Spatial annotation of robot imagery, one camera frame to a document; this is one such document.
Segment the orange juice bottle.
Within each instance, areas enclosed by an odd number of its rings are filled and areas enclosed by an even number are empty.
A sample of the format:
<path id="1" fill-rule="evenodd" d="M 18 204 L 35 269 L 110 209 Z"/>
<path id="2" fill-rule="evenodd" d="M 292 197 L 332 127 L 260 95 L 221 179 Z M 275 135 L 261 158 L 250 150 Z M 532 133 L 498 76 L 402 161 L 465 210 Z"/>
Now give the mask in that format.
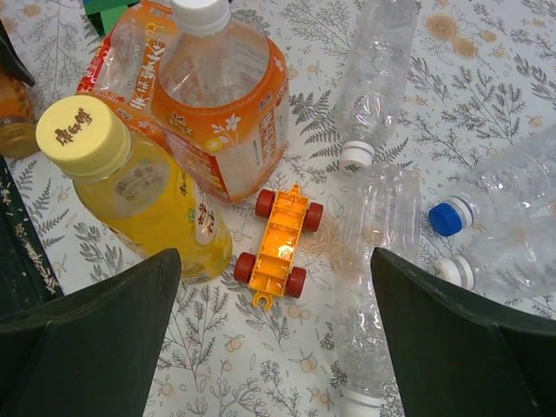
<path id="1" fill-rule="evenodd" d="M 26 86 L 1 69 L 1 156 L 23 159 L 39 151 L 35 120 Z"/>

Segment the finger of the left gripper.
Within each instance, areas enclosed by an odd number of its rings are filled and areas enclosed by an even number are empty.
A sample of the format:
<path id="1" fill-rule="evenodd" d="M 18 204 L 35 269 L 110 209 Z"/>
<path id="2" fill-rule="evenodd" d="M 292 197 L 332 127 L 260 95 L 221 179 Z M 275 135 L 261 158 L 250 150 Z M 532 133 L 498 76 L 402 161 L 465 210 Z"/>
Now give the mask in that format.
<path id="1" fill-rule="evenodd" d="M 1 68 L 20 82 L 33 87 L 36 84 L 36 81 L 18 57 L 2 22 L 0 22 L 0 36 Z"/>

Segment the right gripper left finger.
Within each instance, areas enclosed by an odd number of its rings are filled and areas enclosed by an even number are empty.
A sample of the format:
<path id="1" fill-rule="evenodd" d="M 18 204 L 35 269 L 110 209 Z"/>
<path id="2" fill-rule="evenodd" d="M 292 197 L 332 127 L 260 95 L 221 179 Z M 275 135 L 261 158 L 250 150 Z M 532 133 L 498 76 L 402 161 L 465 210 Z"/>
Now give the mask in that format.
<path id="1" fill-rule="evenodd" d="M 180 281 L 168 248 L 1 319 L 3 416 L 140 416 Z"/>

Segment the crushed orange label bottle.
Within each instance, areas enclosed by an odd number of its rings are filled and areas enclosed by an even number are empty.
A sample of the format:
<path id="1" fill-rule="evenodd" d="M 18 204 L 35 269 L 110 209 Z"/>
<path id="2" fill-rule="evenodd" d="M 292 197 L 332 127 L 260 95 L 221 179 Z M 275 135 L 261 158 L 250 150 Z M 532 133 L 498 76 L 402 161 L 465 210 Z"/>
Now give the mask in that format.
<path id="1" fill-rule="evenodd" d="M 176 33 L 168 1 L 133 5 L 104 38 L 76 93 L 100 99 L 129 129 L 166 149 L 150 104 L 162 55 Z"/>

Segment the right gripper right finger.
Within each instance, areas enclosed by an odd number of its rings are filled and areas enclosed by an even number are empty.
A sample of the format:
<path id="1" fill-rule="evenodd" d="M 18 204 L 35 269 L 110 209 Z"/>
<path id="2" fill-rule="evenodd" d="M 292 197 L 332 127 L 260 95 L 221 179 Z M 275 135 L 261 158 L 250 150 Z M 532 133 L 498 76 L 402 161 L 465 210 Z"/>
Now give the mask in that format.
<path id="1" fill-rule="evenodd" d="M 407 416 L 553 416 L 555 322 L 430 275 L 384 248 L 374 291 Z"/>

